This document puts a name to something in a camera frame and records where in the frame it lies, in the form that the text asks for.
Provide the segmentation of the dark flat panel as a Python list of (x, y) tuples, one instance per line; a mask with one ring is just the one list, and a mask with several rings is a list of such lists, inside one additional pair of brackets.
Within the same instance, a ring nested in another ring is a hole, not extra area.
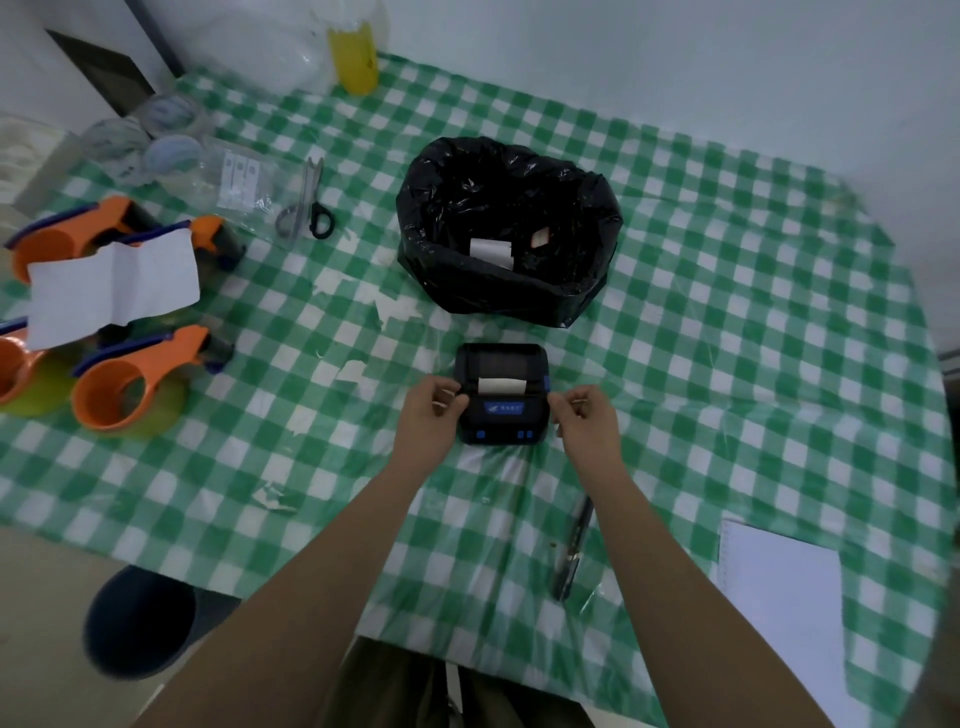
[(156, 94), (128, 55), (56, 30), (46, 32), (117, 116), (129, 116)]

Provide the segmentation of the white paper scrap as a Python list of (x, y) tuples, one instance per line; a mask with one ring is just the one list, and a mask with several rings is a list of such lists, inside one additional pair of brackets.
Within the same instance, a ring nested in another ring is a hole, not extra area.
[(514, 270), (513, 244), (510, 241), (473, 237), (469, 241), (468, 254), (474, 260)]

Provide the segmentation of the white notepad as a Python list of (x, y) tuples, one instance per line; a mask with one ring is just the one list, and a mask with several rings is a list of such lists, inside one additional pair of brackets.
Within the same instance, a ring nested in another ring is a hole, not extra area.
[(726, 519), (718, 585), (836, 728), (867, 728), (867, 713), (848, 692), (835, 550)]

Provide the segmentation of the person's right forearm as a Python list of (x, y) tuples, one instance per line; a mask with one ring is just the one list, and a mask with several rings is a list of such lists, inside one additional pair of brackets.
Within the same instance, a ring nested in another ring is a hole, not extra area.
[(576, 470), (668, 728), (834, 728), (625, 467), (597, 460)]

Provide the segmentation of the clear plastic bag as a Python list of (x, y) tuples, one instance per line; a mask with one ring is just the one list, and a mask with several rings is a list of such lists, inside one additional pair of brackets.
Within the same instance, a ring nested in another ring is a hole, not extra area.
[(327, 43), (310, 29), (262, 13), (235, 10), (193, 30), (186, 60), (272, 99), (324, 96), (337, 83)]

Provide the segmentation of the yellow liquid bottle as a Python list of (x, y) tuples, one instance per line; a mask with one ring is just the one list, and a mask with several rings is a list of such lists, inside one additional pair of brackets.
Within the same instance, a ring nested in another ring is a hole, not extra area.
[(382, 0), (329, 0), (324, 23), (337, 77), (350, 95), (367, 96), (379, 84), (378, 34)]

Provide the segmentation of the dark blue round stool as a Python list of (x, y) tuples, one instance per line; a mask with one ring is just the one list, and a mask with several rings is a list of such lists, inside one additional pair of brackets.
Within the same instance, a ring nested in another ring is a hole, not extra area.
[(198, 597), (192, 586), (127, 565), (94, 596), (82, 646), (100, 674), (138, 681), (160, 674), (195, 641)]

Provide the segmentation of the black bin bag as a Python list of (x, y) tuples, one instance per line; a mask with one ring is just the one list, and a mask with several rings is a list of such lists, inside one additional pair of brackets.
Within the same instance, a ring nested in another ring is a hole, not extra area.
[[(412, 160), (395, 198), (399, 265), (440, 308), (554, 329), (607, 283), (623, 227), (605, 176), (488, 137), (440, 137)], [(531, 249), (534, 232), (550, 242)], [(472, 238), (507, 240), (513, 270), (471, 258)]]

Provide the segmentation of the green white checkered tablecloth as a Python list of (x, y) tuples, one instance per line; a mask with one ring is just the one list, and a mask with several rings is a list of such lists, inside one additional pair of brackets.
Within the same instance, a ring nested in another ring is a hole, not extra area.
[[(338, 229), (252, 240), (198, 318), (235, 343), (182, 418), (101, 438), (68, 408), (0, 416), (0, 525), (246, 598), (386, 463), (405, 392), (462, 342), (534, 342), (553, 386), (598, 383), (636, 484), (711, 575), (736, 520), (839, 553), (839, 725), (893, 728), (930, 651), (953, 556), (941, 370), (910, 274), (832, 176), (396, 56), (354, 98), (259, 100), (198, 71), (220, 136), (325, 157)], [(398, 264), (395, 198), (441, 137), (518, 143), (604, 175), (623, 229), (568, 329), (438, 308)]]

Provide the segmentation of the yellow-green tape roll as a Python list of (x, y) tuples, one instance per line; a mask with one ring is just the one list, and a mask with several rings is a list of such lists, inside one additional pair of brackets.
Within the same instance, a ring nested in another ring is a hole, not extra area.
[(21, 418), (36, 418), (59, 409), (68, 403), (73, 389), (75, 378), (72, 375), (74, 360), (56, 350), (42, 350), (44, 356), (40, 362), (40, 393), (43, 395), (43, 409), (35, 417), (21, 417), (18, 415), (0, 412), (0, 415), (10, 415)]
[(123, 389), (120, 399), (121, 414), (128, 422), (118, 431), (119, 436), (146, 440), (173, 428), (185, 408), (187, 379), (179, 373), (165, 376), (151, 390), (150, 402), (143, 405), (147, 394), (147, 384), (142, 377), (133, 380)]

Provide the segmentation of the black portable label printer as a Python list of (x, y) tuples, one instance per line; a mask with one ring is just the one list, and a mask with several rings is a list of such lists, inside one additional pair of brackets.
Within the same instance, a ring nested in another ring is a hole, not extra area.
[[(459, 418), (462, 443), (475, 446), (533, 446), (544, 440), (551, 413), (546, 350), (537, 344), (467, 343), (459, 346), (453, 378), (469, 404)], [(527, 381), (522, 396), (481, 396), (480, 378)]]

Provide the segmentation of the white paper sheet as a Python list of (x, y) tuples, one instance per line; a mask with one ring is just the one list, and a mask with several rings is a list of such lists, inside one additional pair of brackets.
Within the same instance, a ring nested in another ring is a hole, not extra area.
[(113, 242), (71, 260), (32, 263), (27, 347), (48, 350), (196, 304), (197, 261), (186, 228), (134, 247)]

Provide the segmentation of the person's right hand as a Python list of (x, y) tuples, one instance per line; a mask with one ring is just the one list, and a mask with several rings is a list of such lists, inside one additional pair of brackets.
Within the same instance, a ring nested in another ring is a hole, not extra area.
[(617, 410), (597, 385), (580, 385), (563, 393), (570, 401), (570, 423), (561, 439), (563, 450), (587, 491), (622, 480)]

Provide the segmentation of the grey black-handled scissors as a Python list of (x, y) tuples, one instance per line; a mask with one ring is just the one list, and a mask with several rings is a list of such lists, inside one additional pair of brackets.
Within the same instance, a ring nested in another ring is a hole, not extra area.
[(292, 245), (303, 235), (327, 241), (336, 228), (333, 212), (320, 200), (320, 187), (325, 171), (325, 158), (307, 158), (296, 201), (276, 215), (273, 228), (278, 240)]

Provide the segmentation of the person's left forearm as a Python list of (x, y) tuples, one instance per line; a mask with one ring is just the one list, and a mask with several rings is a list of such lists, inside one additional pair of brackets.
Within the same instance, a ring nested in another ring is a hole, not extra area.
[(432, 470), (391, 460), (202, 641), (131, 728), (310, 728)]

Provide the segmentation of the black pen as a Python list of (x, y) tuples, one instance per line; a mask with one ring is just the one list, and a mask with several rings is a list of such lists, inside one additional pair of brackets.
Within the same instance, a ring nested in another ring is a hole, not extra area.
[(552, 591), (554, 600), (559, 603), (566, 602), (570, 597), (593, 516), (594, 502), (593, 499), (587, 495), (575, 517), (566, 552), (559, 562), (558, 573)]

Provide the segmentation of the person's left hand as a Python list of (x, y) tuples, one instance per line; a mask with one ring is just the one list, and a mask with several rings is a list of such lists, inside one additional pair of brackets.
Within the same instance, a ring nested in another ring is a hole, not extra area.
[(384, 470), (391, 482), (421, 486), (449, 454), (461, 415), (435, 415), (434, 399), (441, 395), (465, 394), (456, 380), (431, 374), (405, 395)]

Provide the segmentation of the person's olive trousers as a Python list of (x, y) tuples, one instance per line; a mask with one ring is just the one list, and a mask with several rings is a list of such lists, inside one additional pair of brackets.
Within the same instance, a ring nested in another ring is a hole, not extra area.
[(595, 728), (575, 701), (482, 672), (357, 637), (315, 728)]

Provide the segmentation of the clear tape roll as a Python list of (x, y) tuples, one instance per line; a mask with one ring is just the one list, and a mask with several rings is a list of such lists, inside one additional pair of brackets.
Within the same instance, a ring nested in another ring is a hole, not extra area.
[(84, 157), (116, 185), (138, 188), (153, 181), (145, 163), (152, 139), (136, 117), (99, 121), (79, 136), (79, 144)]
[(192, 96), (180, 93), (156, 94), (133, 113), (153, 140), (185, 136), (195, 140), (213, 134), (207, 109)]
[(158, 137), (144, 151), (144, 172), (154, 178), (186, 174), (197, 167), (204, 156), (204, 145), (186, 134)]

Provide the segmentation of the clear bag with labels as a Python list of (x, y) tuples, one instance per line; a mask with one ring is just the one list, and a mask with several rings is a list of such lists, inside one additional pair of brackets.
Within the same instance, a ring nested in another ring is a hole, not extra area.
[(234, 227), (290, 248), (304, 223), (307, 167), (208, 136), (193, 200)]

